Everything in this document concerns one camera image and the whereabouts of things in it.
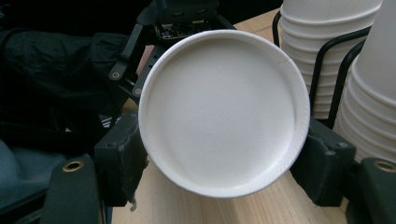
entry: screw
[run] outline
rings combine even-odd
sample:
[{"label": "screw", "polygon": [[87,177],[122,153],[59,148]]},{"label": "screw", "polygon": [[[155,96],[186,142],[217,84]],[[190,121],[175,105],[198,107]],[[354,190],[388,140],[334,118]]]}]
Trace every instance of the screw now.
[{"label": "screw", "polygon": [[136,93],[137,95],[142,94],[142,89],[136,89],[134,90],[134,93]]},{"label": "screw", "polygon": [[113,78],[119,78],[120,77],[120,73],[115,72],[111,76],[113,76]]}]

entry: black wire rack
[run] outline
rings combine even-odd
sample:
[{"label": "black wire rack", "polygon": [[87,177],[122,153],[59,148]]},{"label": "black wire rack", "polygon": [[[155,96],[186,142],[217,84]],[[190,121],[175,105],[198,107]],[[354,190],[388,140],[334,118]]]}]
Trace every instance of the black wire rack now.
[{"label": "black wire rack", "polygon": [[[280,41],[279,41],[279,31],[277,29],[277,26],[279,24],[279,20],[281,18],[281,13],[278,11],[273,19],[272,23],[272,31],[273,31],[273,38],[274,38],[274,44],[280,47]],[[361,37],[365,37],[369,34],[371,29],[371,26],[366,27],[364,29],[351,32],[348,34],[344,35],[339,35],[335,38],[330,39],[328,42],[326,42],[318,51],[316,60],[315,60],[315,65],[314,65],[314,71],[312,74],[312,81],[311,81],[311,89],[309,92],[309,102],[311,104],[311,114],[313,112],[313,107],[314,107],[314,102],[315,98],[317,96],[317,90],[318,90],[318,83],[320,80],[320,71],[323,65],[323,59],[326,55],[326,53],[333,48],[334,46],[351,41],[354,39],[358,39]],[[340,67],[338,69],[338,74],[334,86],[334,92],[332,95],[332,103],[330,106],[330,111],[329,111],[329,116],[325,120],[321,120],[327,127],[330,129],[333,128],[335,119],[337,117],[337,111],[338,107],[340,105],[341,101],[341,96],[343,93],[343,89],[345,86],[345,82],[347,80],[347,73],[349,70],[350,65],[353,63],[355,58],[361,53],[361,49],[364,45],[365,39],[363,39],[359,44],[355,45],[344,57],[343,61],[340,64]]]}]

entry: light wood surface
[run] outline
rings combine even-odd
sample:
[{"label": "light wood surface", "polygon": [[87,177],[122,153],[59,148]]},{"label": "light wood surface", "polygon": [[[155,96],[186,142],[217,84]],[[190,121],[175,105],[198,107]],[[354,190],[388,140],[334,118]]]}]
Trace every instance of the light wood surface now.
[{"label": "light wood surface", "polygon": [[[277,10],[235,25],[272,39]],[[136,191],[137,207],[113,210],[114,224],[346,224],[345,206],[319,207],[306,196],[290,172],[246,197],[214,199],[188,192],[170,182],[153,162]]]}]

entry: dark background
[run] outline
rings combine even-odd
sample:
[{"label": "dark background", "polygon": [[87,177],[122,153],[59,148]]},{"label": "dark background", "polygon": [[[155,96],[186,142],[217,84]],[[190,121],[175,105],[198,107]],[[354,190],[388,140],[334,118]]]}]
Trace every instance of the dark background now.
[{"label": "dark background", "polygon": [[[111,32],[129,35],[151,0],[0,0],[8,4],[8,26],[68,35]],[[280,7],[283,0],[219,0],[218,13],[230,23]]]}]

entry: stack of paper cups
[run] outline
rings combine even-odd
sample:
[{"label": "stack of paper cups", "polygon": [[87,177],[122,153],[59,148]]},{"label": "stack of paper cups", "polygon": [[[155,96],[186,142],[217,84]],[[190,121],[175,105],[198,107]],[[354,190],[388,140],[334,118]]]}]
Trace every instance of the stack of paper cups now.
[{"label": "stack of paper cups", "polygon": [[396,1],[384,0],[351,65],[334,131],[357,147],[357,161],[396,162]]},{"label": "stack of paper cups", "polygon": [[[382,0],[285,0],[280,8],[281,48],[299,67],[310,90],[320,48],[332,38],[373,24]],[[313,117],[329,116],[338,70],[347,53],[363,38],[330,49],[323,60]]]}]

